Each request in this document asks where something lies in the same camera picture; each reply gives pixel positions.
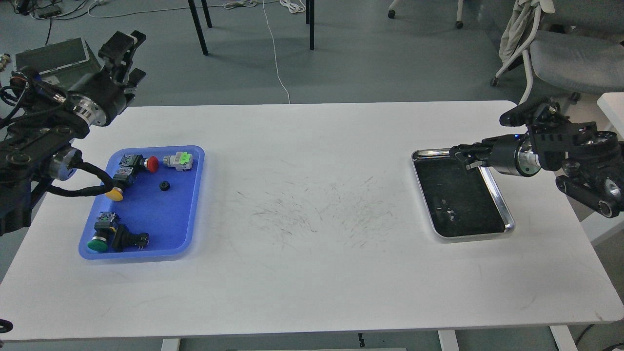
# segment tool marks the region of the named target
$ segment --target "green push button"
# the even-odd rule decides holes
[[[87,247],[90,248],[93,251],[98,251],[98,252],[106,252],[106,250],[109,249],[109,246],[106,245],[105,242],[99,240],[99,239],[93,239],[90,242],[87,243]]]
[[[187,164],[190,160],[191,154],[188,152],[183,152],[182,155],[180,155],[180,164]]]

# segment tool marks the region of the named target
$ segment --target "yellow button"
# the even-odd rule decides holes
[[[113,190],[107,192],[104,195],[106,195],[106,197],[113,201],[121,201],[124,199],[124,195],[121,193],[121,191],[115,188],[113,188]]]

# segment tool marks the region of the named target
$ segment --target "gray floor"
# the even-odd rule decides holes
[[[304,15],[291,15],[278,4],[266,5],[280,76],[292,103],[520,99],[525,84],[521,69],[506,74],[499,87],[489,86],[500,67],[496,44],[510,14],[511,1],[467,1],[465,26],[461,30],[454,27],[455,0],[403,1],[394,20],[386,16],[389,3],[390,0],[317,1],[314,51],[308,50]],[[77,4],[64,0],[62,6],[73,8]],[[96,8],[94,14],[105,16],[185,5],[183,0],[117,0]],[[211,9],[211,15],[215,27],[207,30],[203,24],[209,57],[202,56],[188,10],[54,21],[50,42],[83,37],[97,50],[115,31],[144,32],[148,39],[134,61],[135,67],[147,72],[147,77],[137,91],[135,106],[287,103],[275,75],[273,45],[262,7],[230,11],[216,7]],[[42,46],[48,25],[48,21],[13,14],[9,3],[0,1],[0,51],[14,54]],[[0,81],[7,80],[8,72],[0,74]],[[534,95],[542,94],[562,96],[565,92],[538,82]],[[595,110],[595,98],[589,101],[589,108]],[[6,106],[0,107],[0,114],[6,111]],[[457,118],[462,117],[458,111]],[[11,233],[0,239],[0,279],[24,234],[25,231]],[[620,295],[624,294],[622,256],[618,252],[624,244],[622,240],[622,235],[617,235],[597,247]],[[583,326],[571,327],[573,335],[581,329]],[[587,334],[579,350],[600,350],[622,341],[623,335],[622,322],[600,325]],[[545,327],[463,330],[458,331],[457,338],[462,351],[556,350]],[[364,339],[366,347],[371,348],[440,350],[435,332],[364,334]],[[358,347],[357,335],[353,333],[188,339],[183,340],[181,349]],[[5,349],[147,351],[159,350],[160,340],[9,343]]]

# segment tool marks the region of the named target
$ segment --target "white cloth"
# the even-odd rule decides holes
[[[539,0],[516,0],[507,28],[500,39],[499,57],[503,62],[513,55],[527,23],[533,17],[535,7],[539,3]]]

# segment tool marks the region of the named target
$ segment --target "blue tray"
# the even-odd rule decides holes
[[[186,151],[193,155],[193,168],[176,171],[162,163],[164,156]],[[106,172],[115,174],[119,161],[125,154],[156,156],[158,170],[154,173],[141,172],[135,183],[124,191],[122,201],[112,201],[104,195],[95,197],[89,219],[82,231],[78,251],[87,260],[127,259],[135,257],[161,257],[176,255],[184,251],[193,237],[197,196],[202,179],[204,151],[198,146],[165,146],[122,149],[113,154],[106,165]],[[171,189],[161,191],[158,185],[166,180]],[[114,211],[132,233],[150,235],[149,244],[142,250],[138,247],[125,248],[115,252],[98,253],[90,250],[87,243],[93,238],[95,219],[101,211]]]

